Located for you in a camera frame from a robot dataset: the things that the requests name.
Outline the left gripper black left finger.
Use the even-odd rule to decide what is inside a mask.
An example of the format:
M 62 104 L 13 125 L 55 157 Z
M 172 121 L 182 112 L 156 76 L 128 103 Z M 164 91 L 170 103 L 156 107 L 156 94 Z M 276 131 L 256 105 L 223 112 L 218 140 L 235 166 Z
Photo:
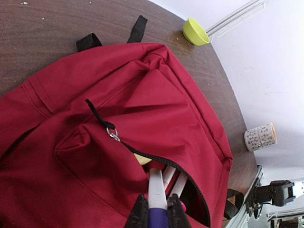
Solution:
M 149 205 L 144 194 L 140 194 L 126 221 L 125 228 L 148 228 Z

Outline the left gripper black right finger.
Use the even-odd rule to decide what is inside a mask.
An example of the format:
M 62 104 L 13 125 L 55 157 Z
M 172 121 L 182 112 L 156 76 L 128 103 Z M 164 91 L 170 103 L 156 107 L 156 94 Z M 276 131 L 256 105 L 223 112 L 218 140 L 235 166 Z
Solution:
M 191 228 L 190 222 L 177 194 L 168 198 L 168 228 Z

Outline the purple white marker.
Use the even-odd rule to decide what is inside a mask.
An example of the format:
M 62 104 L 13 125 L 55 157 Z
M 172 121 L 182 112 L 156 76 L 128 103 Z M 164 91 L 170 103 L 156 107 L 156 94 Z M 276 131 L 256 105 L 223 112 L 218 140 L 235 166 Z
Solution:
M 168 204 L 164 190 L 162 171 L 158 169 L 150 169 L 148 206 L 148 227 L 168 228 Z

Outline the pink white marker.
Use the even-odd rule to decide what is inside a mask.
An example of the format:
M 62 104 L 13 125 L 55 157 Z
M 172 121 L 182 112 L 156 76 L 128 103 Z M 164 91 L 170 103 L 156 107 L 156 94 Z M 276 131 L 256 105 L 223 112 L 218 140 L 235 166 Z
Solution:
M 181 172 L 170 192 L 169 197 L 171 197 L 173 194 L 176 194 L 176 195 L 178 195 L 178 197 L 180 197 L 185 188 L 187 180 L 188 180 L 188 177 Z

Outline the beige highlighter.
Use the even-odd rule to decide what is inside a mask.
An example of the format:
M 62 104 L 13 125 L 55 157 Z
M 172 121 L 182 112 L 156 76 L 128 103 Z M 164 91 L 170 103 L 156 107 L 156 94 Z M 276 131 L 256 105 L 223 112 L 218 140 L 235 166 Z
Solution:
M 136 153 L 134 153 L 134 156 L 137 159 L 137 161 L 140 163 L 141 166 L 146 165 L 147 163 L 152 161 L 152 159 L 147 158 L 147 157 L 143 157 L 143 156 L 138 155 Z

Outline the red backpack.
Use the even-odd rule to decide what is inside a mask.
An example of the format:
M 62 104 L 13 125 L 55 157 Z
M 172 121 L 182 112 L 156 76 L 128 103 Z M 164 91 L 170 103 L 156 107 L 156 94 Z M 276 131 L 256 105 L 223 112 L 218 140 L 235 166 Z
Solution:
M 148 200 L 150 169 L 168 165 L 167 203 L 182 172 L 192 228 L 238 214 L 225 130 L 168 47 L 141 42 L 146 24 L 139 16 L 127 44 L 84 37 L 1 98 L 1 227 L 124 228 L 138 196 Z

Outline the pink black highlighter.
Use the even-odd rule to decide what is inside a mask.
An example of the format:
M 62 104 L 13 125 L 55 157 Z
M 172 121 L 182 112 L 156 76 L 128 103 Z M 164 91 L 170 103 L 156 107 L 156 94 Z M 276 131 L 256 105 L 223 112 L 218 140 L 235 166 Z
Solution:
M 183 210 L 186 212 L 186 206 L 185 206 L 185 204 L 182 202 L 182 201 L 180 201 L 180 203 L 181 203 L 181 205 L 182 205 L 182 208 L 183 208 Z

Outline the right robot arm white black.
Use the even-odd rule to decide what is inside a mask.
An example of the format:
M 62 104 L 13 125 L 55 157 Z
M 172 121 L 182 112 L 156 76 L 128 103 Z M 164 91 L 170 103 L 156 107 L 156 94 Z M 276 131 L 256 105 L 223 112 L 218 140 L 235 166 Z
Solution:
M 257 204 L 283 207 L 304 194 L 304 180 L 277 180 L 269 185 L 255 187 L 253 200 Z

